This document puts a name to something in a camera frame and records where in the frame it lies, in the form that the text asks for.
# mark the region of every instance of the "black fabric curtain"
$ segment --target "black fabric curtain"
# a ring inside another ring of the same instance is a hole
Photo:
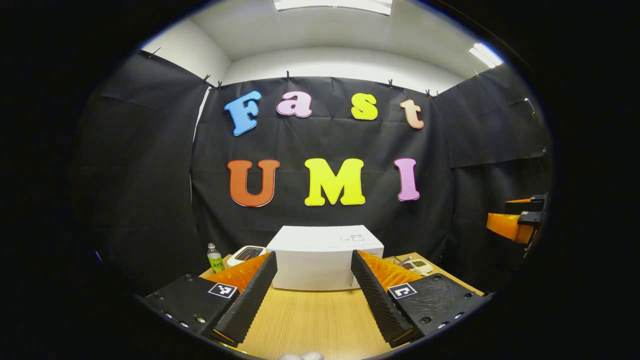
[[[189,187],[207,85],[148,55],[129,58],[90,97],[70,169],[84,240],[141,295],[207,268]]]
[[[438,97],[370,81],[291,78],[207,89],[194,74],[140,51],[96,90],[79,123],[70,175],[86,239],[146,295],[207,268],[206,245],[223,255],[266,245],[283,225],[363,224],[385,255],[419,252],[481,289],[497,288],[522,260],[522,246],[490,233],[488,212],[505,200],[550,190],[547,144],[526,86],[505,66]],[[233,135],[224,107],[257,90],[257,126]],[[311,95],[312,115],[276,111],[289,91]],[[351,97],[373,94],[378,116],[356,120]],[[422,129],[400,102],[414,100]],[[334,173],[361,159],[362,205],[306,206],[305,160],[324,158]],[[413,158],[420,198],[401,202],[398,158]],[[236,204],[227,163],[248,160],[247,190],[262,189],[260,160],[280,162],[275,194],[263,207]],[[190,202],[189,172],[193,183]]]

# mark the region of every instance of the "cardboard box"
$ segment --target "cardboard box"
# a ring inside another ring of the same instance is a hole
[[[351,273],[354,249],[382,258],[384,245],[363,225],[283,226],[267,245],[278,255],[273,287],[288,290],[359,288]]]

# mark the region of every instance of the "fluorescent light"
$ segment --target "fluorescent light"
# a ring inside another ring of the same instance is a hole
[[[476,58],[480,59],[483,63],[486,64],[489,68],[494,68],[502,63],[502,59],[500,59],[493,51],[491,51],[486,45],[481,43],[476,43],[474,46],[469,49],[469,52],[473,54]]]
[[[276,10],[311,7],[352,8],[389,16],[393,0],[273,0]]]
[[[491,51],[486,45],[482,43],[477,43],[477,44],[474,44],[474,47],[482,55],[485,55],[487,58],[489,58],[489,60],[491,60],[494,64],[500,65],[502,63],[502,60],[493,51]]]
[[[472,47],[471,49],[469,49],[469,52],[473,54],[476,58],[480,59],[489,68],[493,69],[495,67],[495,64],[491,60],[489,60],[489,58],[487,58],[485,55],[482,55],[478,50],[476,50],[475,47]]]

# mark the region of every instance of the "table surface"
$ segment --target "table surface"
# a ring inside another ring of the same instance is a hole
[[[396,258],[422,259],[458,284],[483,292],[432,264],[416,252]],[[211,268],[200,277],[213,275]],[[238,349],[253,356],[276,360],[285,353],[317,351],[326,360],[360,360],[392,350],[382,338],[361,289],[294,291],[271,285]]]

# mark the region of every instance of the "plastic bottle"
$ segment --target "plastic bottle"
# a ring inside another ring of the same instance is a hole
[[[225,269],[225,264],[222,263],[222,255],[216,250],[216,246],[213,245],[213,243],[209,243],[207,258],[209,258],[209,264],[211,264],[211,270],[213,270],[214,273],[221,272]]]

